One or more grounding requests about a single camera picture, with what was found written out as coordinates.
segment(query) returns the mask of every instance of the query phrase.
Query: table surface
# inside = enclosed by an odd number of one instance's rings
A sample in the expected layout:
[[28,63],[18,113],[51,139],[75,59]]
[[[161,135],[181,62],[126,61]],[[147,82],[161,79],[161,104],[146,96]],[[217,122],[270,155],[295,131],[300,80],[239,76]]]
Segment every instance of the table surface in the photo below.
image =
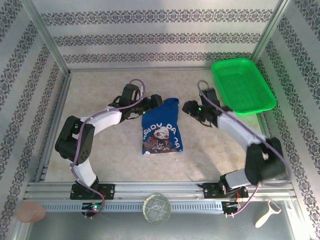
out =
[[[145,83],[147,96],[178,98],[178,127],[183,152],[142,155],[142,117],[108,127],[94,137],[89,157],[103,182],[214,181],[244,167],[245,151],[223,130],[201,125],[182,111],[185,102],[199,101],[197,82],[215,86],[210,70],[76,72],[72,76],[57,137],[67,117],[90,116],[121,95],[132,79]],[[241,119],[261,133],[257,116]],[[46,182],[73,182],[69,163],[53,150]]]

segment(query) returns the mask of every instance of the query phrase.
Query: blue snack bag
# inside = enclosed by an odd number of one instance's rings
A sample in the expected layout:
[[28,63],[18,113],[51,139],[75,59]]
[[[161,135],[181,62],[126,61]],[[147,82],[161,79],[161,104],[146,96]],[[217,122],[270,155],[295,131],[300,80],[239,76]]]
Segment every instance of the blue snack bag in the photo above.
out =
[[179,99],[168,98],[142,116],[142,154],[182,152],[178,128]]

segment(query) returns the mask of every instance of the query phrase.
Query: green plastic tray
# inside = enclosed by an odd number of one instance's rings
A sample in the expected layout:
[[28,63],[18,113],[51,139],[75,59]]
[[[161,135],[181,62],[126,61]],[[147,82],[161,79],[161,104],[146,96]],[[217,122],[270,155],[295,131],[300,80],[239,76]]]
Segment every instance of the green plastic tray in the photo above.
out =
[[257,114],[276,106],[275,96],[253,61],[217,61],[211,71],[223,102],[237,115]]

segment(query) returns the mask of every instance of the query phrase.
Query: wire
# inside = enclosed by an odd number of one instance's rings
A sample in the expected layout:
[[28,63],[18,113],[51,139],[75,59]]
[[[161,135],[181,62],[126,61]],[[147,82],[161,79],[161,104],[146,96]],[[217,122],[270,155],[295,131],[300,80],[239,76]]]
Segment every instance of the wire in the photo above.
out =
[[130,105],[128,105],[128,106],[122,106],[122,107],[117,107],[117,108],[112,108],[112,109],[105,109],[105,110],[99,111],[99,112],[93,114],[92,116],[88,117],[88,118],[83,122],[83,124],[82,124],[81,127],[80,127],[79,137],[78,137],[78,139],[77,139],[77,144],[76,144],[76,151],[75,151],[74,160],[73,160],[73,162],[70,164],[71,172],[72,172],[72,174],[74,175],[74,177],[76,178],[76,180],[78,181],[78,183],[80,183],[82,186],[86,187],[86,188],[89,189],[90,191],[94,192],[95,194],[99,195],[99,196],[101,197],[101,199],[102,199],[102,202],[101,202],[101,206],[100,206],[99,211],[88,210],[88,211],[86,211],[85,214],[84,214],[84,217],[85,217],[85,218],[87,217],[87,214],[88,214],[88,213],[95,213],[95,215],[93,215],[93,216],[90,217],[91,219],[94,218],[94,217],[96,217],[96,216],[104,209],[104,207],[105,207],[105,205],[106,205],[106,200],[105,200],[104,196],[103,196],[100,192],[94,190],[94,189],[91,188],[90,186],[86,185],[83,181],[81,181],[81,180],[80,180],[80,177],[77,175],[77,173],[76,173],[75,170],[74,170],[74,167],[75,167],[76,164],[77,164],[78,157],[79,157],[79,153],[80,153],[80,146],[81,146],[81,140],[82,140],[82,134],[83,134],[83,131],[84,131],[84,127],[85,127],[85,125],[86,125],[87,122],[89,122],[90,120],[92,120],[92,119],[100,116],[101,114],[105,114],[105,113],[109,113],[109,112],[115,112],[115,111],[119,111],[119,110],[123,110],[123,109],[132,108],[132,107],[134,107],[135,105],[139,104],[139,103],[143,100],[143,98],[144,98],[144,96],[145,96],[146,86],[145,86],[144,82],[141,81],[140,79],[133,79],[133,80],[130,81],[130,84],[131,84],[132,82],[134,82],[134,81],[140,82],[140,83],[142,84],[142,86],[143,86],[143,93],[141,94],[141,96],[140,96],[140,98],[138,99],[138,101],[136,101],[135,103],[130,104]]
[[212,126],[211,126],[211,122],[210,122],[210,125],[205,124],[205,123],[203,123],[202,121],[198,121],[198,122],[199,122],[199,123],[201,123],[203,126],[206,126],[206,127],[212,128]]
[[236,211],[235,213],[231,213],[231,214],[225,214],[225,217],[234,217],[235,215],[241,213],[246,206],[248,206],[248,204],[250,203],[250,201],[254,198],[254,196],[256,195],[256,193],[258,192],[259,189],[259,184],[256,186],[253,194],[249,197],[248,201],[243,205],[243,207],[241,207],[240,209],[238,209],[238,211]]
[[229,195],[231,194],[231,195],[233,196],[233,195],[234,195],[234,192],[236,192],[236,191],[238,192],[240,189],[241,189],[240,187],[239,187],[239,188],[236,188],[236,189],[233,189],[232,191],[229,191],[229,192],[226,193],[225,195],[228,195],[228,196],[229,196]]
[[[204,80],[200,80],[198,81],[198,89],[200,94],[203,96],[203,98],[205,100],[207,100],[208,103],[210,103],[212,106],[214,106],[216,109],[218,109],[219,111],[221,111],[222,113],[224,113],[226,116],[228,116],[229,118],[231,118],[232,120],[234,120],[236,123],[238,123],[241,127],[243,127],[248,133],[250,133],[251,135],[253,135],[256,139],[258,139],[261,143],[263,143],[267,148],[269,148],[272,152],[274,152],[274,154],[282,161],[282,163],[285,166],[285,169],[287,171],[287,175],[288,175],[288,180],[291,179],[291,170],[290,167],[288,165],[288,163],[286,162],[286,160],[284,159],[284,157],[273,147],[271,146],[269,143],[267,143],[262,137],[260,137],[259,135],[257,135],[255,132],[253,132],[249,127],[247,127],[243,122],[241,122],[239,119],[235,118],[234,116],[230,115],[229,113],[227,113],[225,110],[223,110],[220,106],[218,106],[217,104],[213,103],[205,94],[204,92],[201,90],[200,88],[200,84],[201,83],[205,83],[207,85],[207,87],[209,88],[209,84],[204,81]],[[279,184],[266,184],[269,186],[279,186]]]
[[244,202],[244,198],[240,196],[240,194],[239,194],[238,191],[236,191],[236,200],[235,200],[235,201],[238,202],[238,204],[240,205],[240,207],[241,207],[242,203]]

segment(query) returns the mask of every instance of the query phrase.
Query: patterned wallpaper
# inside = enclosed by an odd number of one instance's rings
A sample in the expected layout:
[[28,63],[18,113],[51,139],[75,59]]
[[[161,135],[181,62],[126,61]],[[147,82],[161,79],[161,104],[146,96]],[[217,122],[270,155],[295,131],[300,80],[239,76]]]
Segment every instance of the patterned wallpaper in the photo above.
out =
[[63,75],[18,0],[0,0],[0,240],[39,164]]
[[34,2],[68,67],[99,69],[247,58],[278,0]]
[[320,239],[320,1],[293,0],[268,42],[258,67],[277,98],[265,112],[292,167],[304,218]]

